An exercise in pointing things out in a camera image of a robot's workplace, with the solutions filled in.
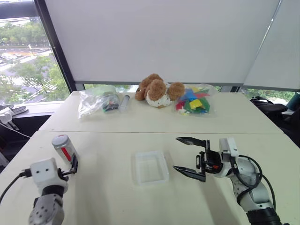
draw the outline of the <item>black cable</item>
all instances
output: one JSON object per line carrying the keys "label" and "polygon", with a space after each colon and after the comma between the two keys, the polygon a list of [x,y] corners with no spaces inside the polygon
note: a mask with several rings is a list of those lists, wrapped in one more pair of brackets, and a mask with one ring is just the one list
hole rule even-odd
{"label": "black cable", "polygon": [[263,177],[263,171],[262,171],[262,168],[259,166],[259,164],[254,160],[252,159],[251,157],[249,156],[244,156],[244,155],[239,155],[239,157],[242,157],[242,158],[247,158],[248,160],[251,160],[252,162],[254,162],[254,164],[257,166],[258,170],[259,170],[259,173],[256,175],[256,182],[254,185],[250,185],[250,184],[247,184],[241,177],[240,177],[240,173],[238,170],[235,170],[234,167],[233,167],[233,164],[236,163],[235,160],[233,161],[232,158],[230,159],[230,163],[231,163],[231,166],[232,166],[232,170],[234,172],[234,174],[237,176],[237,178],[239,179],[239,181],[245,185],[246,187],[248,187],[248,189],[246,189],[245,191],[242,191],[236,198],[236,201],[237,203],[240,205],[240,201],[242,199],[242,197],[250,192],[252,189],[256,188],[259,184],[259,182],[262,180],[262,177]]}
{"label": "black cable", "polygon": [[10,184],[7,186],[7,188],[3,191],[3,193],[2,193],[2,195],[1,195],[1,197],[0,197],[0,204],[1,204],[1,201],[2,201],[2,199],[3,199],[3,197],[4,197],[4,195],[6,194],[6,192],[10,189],[10,187],[20,178],[21,176],[20,176],[20,174],[12,181],[12,182],[10,182]]}
{"label": "black cable", "polygon": [[10,184],[7,186],[7,188],[3,191],[3,193],[1,194],[0,197],[0,204],[2,202],[2,199],[4,197],[4,195],[6,194],[6,192],[10,189],[10,187],[20,178],[20,177],[31,177],[31,171],[30,169],[26,169],[24,170],[22,173],[20,173],[12,182],[10,182]]}
{"label": "black cable", "polygon": [[274,207],[274,210],[276,211],[276,199],[275,199],[275,193],[274,193],[273,187],[265,175],[263,175],[262,177],[266,180],[267,184],[269,185],[271,195],[272,195],[273,207]]}

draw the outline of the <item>red and silver can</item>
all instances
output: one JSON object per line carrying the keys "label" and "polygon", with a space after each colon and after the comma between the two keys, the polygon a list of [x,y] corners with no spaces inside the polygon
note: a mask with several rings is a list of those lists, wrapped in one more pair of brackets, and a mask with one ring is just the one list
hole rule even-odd
{"label": "red and silver can", "polygon": [[73,155],[78,157],[68,135],[58,135],[57,137],[53,138],[52,145],[62,159],[68,164],[72,163]]}

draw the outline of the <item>green foam piece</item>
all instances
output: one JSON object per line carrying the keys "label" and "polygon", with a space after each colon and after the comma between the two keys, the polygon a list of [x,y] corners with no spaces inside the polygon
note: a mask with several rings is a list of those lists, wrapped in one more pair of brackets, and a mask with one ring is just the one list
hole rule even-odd
{"label": "green foam piece", "polygon": [[189,101],[186,101],[183,108],[185,110],[188,110],[189,112],[193,112],[194,110],[191,108],[190,104],[189,104]]}
{"label": "green foam piece", "polygon": [[209,112],[210,111],[210,104],[208,103],[208,101],[206,100],[206,98],[202,97],[199,100],[202,103],[202,108],[206,109],[207,112]]}

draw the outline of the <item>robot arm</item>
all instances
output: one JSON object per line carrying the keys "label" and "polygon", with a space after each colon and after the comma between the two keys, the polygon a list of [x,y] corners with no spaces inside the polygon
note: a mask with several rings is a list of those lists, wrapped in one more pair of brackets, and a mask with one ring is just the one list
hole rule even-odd
{"label": "robot arm", "polygon": [[200,152],[196,157],[199,173],[179,166],[173,166],[174,169],[201,182],[205,182],[206,173],[212,173],[218,178],[230,178],[237,203],[246,212],[250,224],[281,225],[267,188],[261,183],[263,174],[260,166],[250,157],[239,155],[233,138],[220,139],[221,152],[211,151],[209,140],[191,137],[176,139],[184,144],[204,147],[205,152]]}
{"label": "robot arm", "polygon": [[54,158],[34,163],[30,171],[41,194],[34,201],[29,217],[30,225],[61,225],[64,219],[63,194],[68,190],[68,174],[77,172],[77,158],[67,172],[58,169]]}

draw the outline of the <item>tree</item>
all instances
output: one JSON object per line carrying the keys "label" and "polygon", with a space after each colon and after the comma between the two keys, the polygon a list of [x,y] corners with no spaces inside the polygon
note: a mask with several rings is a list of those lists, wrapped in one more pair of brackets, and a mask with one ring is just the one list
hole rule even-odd
{"label": "tree", "polygon": [[37,44],[41,44],[44,42],[45,39],[45,32],[41,24],[35,23],[32,26],[32,34],[34,42]]}
{"label": "tree", "polygon": [[4,25],[4,29],[6,29],[6,30],[11,30],[11,29],[13,29],[13,27],[14,27],[14,25],[11,22],[7,22]]}
{"label": "tree", "polygon": [[8,43],[8,38],[3,37],[3,38],[1,39],[1,41],[6,45],[6,44]]}
{"label": "tree", "polygon": [[17,76],[23,77],[25,86],[32,86],[35,83],[37,86],[42,87],[42,91],[45,94],[48,93],[47,89],[47,74],[49,67],[52,65],[50,58],[45,56],[37,56],[33,63],[19,63],[10,69],[11,72],[15,72]]}
{"label": "tree", "polygon": [[33,63],[19,63],[10,71],[24,78],[24,86],[33,87],[41,92],[45,97],[44,101],[65,100],[70,94],[61,71],[52,57],[38,56]]}
{"label": "tree", "polygon": [[46,97],[47,101],[62,101],[65,100],[70,92],[66,86],[66,82],[62,77],[61,71],[56,64],[49,69],[50,84],[55,87],[50,90]]}
{"label": "tree", "polygon": [[24,44],[33,43],[32,23],[29,22],[23,26],[22,34],[23,37],[27,40],[27,42],[25,42]]}
{"label": "tree", "polygon": [[0,103],[20,104],[22,99],[28,98],[29,93],[14,85],[12,77],[0,75]]}
{"label": "tree", "polygon": [[20,45],[21,42],[21,37],[23,36],[22,34],[22,27],[20,26],[13,26],[12,29],[10,30],[10,38],[14,37],[14,42],[12,44],[14,45]]}
{"label": "tree", "polygon": [[27,40],[26,37],[21,37],[21,42],[22,42],[23,44],[26,44],[26,43],[28,43],[28,40]]}
{"label": "tree", "polygon": [[11,36],[9,41],[12,45],[16,45],[18,43],[18,40],[14,36]]}

